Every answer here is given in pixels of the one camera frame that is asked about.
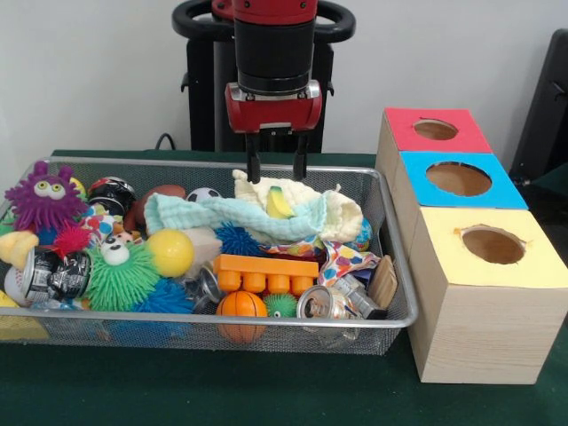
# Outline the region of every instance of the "soccer ball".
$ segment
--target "soccer ball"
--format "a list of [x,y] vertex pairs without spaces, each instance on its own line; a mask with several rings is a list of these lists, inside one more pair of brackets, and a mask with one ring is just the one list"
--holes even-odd
[[189,195],[187,195],[187,198],[185,199],[187,201],[202,202],[203,200],[207,200],[208,198],[213,198],[213,197],[223,198],[221,197],[221,194],[215,191],[214,189],[197,188],[195,191],[191,191]]

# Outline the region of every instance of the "yellow ball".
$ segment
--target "yellow ball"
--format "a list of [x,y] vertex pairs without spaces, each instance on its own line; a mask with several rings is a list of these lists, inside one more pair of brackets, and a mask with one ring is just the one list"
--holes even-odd
[[146,247],[154,254],[154,264],[164,277],[179,277],[192,265],[193,244],[181,231],[162,229],[148,238]]

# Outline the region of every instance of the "light blue towel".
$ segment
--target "light blue towel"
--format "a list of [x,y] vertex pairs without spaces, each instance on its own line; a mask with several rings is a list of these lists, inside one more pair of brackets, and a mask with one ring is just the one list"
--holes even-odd
[[296,206],[294,212],[296,216],[290,219],[274,219],[260,207],[234,198],[212,197],[198,203],[155,193],[146,202],[144,216],[149,233],[163,228],[218,228],[224,222],[231,222],[276,240],[299,241],[323,229],[327,215],[327,192],[317,200]]

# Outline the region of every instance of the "wooden box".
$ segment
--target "wooden box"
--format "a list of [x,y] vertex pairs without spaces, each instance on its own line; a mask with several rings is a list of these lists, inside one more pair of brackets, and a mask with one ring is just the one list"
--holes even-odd
[[409,328],[429,383],[535,383],[568,308],[568,272],[527,210],[420,208]]
[[[410,245],[414,236],[419,204],[403,161],[403,154],[414,152],[489,154],[492,151],[467,110],[385,109],[375,168],[383,173],[389,184],[407,256],[410,253]],[[431,171],[430,174],[438,176],[438,179],[446,175],[446,185],[450,187],[462,185],[458,181],[469,182],[475,175],[475,172],[470,172],[462,178],[452,177],[452,174],[448,172],[451,168],[451,165],[446,165]],[[461,169],[465,172],[469,171],[466,167]],[[426,179],[427,170],[423,171]],[[483,185],[482,180],[478,179],[474,181],[474,184],[478,182],[479,185]]]

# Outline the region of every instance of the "round hole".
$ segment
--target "round hole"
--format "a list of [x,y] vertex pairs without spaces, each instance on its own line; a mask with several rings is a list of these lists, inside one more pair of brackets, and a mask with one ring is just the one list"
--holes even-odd
[[449,140],[455,138],[458,130],[449,122],[423,119],[414,123],[414,131],[420,136],[432,140]]
[[525,244],[499,228],[474,226],[464,230],[461,239],[471,253],[491,264],[514,264],[525,255]]
[[481,169],[463,162],[439,162],[426,170],[428,180],[442,191],[464,197],[486,193],[491,178]]

